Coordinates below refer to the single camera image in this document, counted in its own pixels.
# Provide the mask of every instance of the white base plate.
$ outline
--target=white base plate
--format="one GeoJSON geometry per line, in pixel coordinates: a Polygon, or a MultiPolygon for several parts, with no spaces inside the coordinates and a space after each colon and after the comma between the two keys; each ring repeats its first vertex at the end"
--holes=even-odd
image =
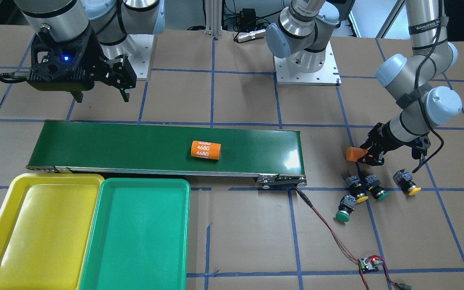
{"type": "Polygon", "coordinates": [[[130,63],[137,74],[137,81],[147,81],[151,68],[151,56],[153,55],[154,35],[151,34],[130,34],[137,44],[140,55],[130,59],[130,63]]]}
{"type": "Polygon", "coordinates": [[[277,83],[279,85],[311,85],[311,86],[336,86],[341,84],[338,66],[330,42],[327,44],[326,59],[321,70],[314,73],[302,73],[298,67],[287,58],[273,57],[277,83]]]}

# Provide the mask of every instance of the orange battery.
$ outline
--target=orange battery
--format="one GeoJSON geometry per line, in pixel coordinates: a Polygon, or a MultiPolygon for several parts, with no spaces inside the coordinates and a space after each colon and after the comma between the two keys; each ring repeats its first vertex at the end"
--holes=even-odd
{"type": "Polygon", "coordinates": [[[193,141],[191,145],[191,156],[219,160],[221,144],[204,141],[193,141]]]}

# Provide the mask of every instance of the tiled floor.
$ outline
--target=tiled floor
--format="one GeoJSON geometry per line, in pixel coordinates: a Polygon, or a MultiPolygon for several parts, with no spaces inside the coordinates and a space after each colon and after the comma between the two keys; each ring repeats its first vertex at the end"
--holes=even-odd
{"type": "MultiPolygon", "coordinates": [[[[29,66],[31,37],[26,26],[0,26],[0,72],[29,66]]],[[[342,85],[308,87],[276,86],[265,41],[231,38],[166,31],[149,82],[138,82],[129,103],[101,84],[77,104],[67,93],[0,83],[0,205],[11,180],[26,172],[44,119],[299,130],[309,181],[302,189],[354,255],[383,255],[393,279],[414,290],[464,289],[464,112],[438,130],[444,149],[414,174],[421,193],[406,196],[392,181],[416,166],[402,147],[382,167],[359,168],[376,173],[390,196],[359,204],[346,224],[333,219],[343,179],[357,174],[346,148],[399,113],[374,72],[394,53],[409,56],[410,43],[333,38],[342,85]]],[[[464,100],[464,43],[456,46],[458,64],[432,83],[452,86],[464,100]]],[[[187,179],[189,290],[363,288],[356,265],[294,191],[264,191],[252,178],[187,179]]],[[[382,271],[367,281],[372,290],[389,289],[382,271]]]]}

